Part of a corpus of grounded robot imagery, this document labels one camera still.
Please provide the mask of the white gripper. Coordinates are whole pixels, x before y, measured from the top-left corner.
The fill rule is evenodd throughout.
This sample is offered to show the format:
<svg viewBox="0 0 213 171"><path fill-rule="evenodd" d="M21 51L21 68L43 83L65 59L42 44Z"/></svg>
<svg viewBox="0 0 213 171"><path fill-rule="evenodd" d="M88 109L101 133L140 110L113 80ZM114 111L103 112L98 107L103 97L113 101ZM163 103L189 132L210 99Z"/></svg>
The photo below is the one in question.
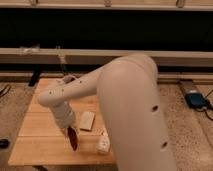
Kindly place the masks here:
<svg viewBox="0 0 213 171"><path fill-rule="evenodd" d="M64 135L68 135L68 126L72 126L76 121L75 112L72 110L67 102L63 102L52 108L52 113L55 118L55 122L60 129L63 129ZM73 126L75 133L79 136L79 129L76 125Z"/></svg>

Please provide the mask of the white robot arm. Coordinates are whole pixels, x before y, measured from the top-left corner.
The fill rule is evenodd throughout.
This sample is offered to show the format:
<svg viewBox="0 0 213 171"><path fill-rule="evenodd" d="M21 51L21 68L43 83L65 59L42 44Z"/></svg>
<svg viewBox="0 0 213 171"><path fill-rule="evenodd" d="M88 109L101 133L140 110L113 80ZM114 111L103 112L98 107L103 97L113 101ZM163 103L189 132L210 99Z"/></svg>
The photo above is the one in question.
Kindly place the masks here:
<svg viewBox="0 0 213 171"><path fill-rule="evenodd" d="M39 93L38 102L63 129L75 122L69 101L95 94L119 171L177 171L157 77L151 57L131 54L74 81L52 82Z"/></svg>

